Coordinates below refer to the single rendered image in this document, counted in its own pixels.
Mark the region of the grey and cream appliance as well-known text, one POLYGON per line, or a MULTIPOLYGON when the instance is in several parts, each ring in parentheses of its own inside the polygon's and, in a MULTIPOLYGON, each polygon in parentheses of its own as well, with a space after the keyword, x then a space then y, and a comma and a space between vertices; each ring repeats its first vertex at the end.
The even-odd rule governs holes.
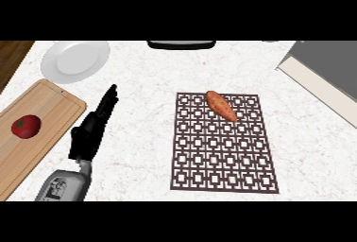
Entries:
POLYGON ((297 41, 277 68, 357 129, 357 41, 297 41))

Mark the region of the orange sweet potato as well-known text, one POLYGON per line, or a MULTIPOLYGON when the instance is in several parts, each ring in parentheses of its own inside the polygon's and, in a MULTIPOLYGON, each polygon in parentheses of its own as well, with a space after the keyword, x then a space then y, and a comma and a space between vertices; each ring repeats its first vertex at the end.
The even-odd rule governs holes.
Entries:
POLYGON ((238 121, 236 113, 221 95, 215 91, 207 92, 207 103, 214 113, 230 122, 238 121))

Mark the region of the white round plate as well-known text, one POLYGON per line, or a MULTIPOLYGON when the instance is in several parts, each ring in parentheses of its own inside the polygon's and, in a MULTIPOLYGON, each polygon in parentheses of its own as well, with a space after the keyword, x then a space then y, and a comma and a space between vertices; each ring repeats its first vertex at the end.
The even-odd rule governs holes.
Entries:
POLYGON ((43 56, 41 74, 55 83, 78 82, 100 70, 109 55, 106 41, 58 41, 43 56))

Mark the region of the black rounded appliance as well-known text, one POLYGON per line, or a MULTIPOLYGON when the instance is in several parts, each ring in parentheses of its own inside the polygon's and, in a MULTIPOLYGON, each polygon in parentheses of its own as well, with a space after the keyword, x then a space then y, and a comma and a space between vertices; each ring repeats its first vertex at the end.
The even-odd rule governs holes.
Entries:
POLYGON ((155 49, 196 50, 212 48, 215 43, 215 41, 149 41, 148 45, 155 49))

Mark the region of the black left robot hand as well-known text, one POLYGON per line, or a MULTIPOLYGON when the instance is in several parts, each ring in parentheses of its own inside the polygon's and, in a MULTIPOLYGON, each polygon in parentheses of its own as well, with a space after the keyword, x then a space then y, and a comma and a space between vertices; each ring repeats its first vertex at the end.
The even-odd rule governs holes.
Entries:
POLYGON ((114 84, 102 97, 96 110, 89 113, 81 125, 71 130, 71 148, 68 153, 71 160, 90 161, 93 159, 117 102, 117 85, 114 84))

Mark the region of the brown patterned placemat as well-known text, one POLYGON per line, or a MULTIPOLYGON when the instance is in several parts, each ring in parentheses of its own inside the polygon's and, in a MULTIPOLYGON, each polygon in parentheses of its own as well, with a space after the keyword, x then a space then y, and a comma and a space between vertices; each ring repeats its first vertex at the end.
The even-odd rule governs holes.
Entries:
POLYGON ((276 194, 260 97, 221 97, 238 115, 235 122, 214 113, 202 93, 176 97, 170 188, 276 194))

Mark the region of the red tomato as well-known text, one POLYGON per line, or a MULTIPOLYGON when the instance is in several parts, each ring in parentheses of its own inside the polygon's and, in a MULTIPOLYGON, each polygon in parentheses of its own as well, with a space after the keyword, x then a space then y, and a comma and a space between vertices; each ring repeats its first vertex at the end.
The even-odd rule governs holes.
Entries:
POLYGON ((38 134, 40 126, 40 118, 28 114, 13 122, 12 133, 21 139, 30 139, 38 134))

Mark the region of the pale wooden cutting board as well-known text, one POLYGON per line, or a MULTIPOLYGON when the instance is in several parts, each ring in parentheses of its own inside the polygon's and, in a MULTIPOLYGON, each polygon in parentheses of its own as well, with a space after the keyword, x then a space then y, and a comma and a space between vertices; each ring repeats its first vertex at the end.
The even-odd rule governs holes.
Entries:
POLYGON ((41 79, 0 112, 0 201, 9 198, 86 108, 84 100, 41 79))

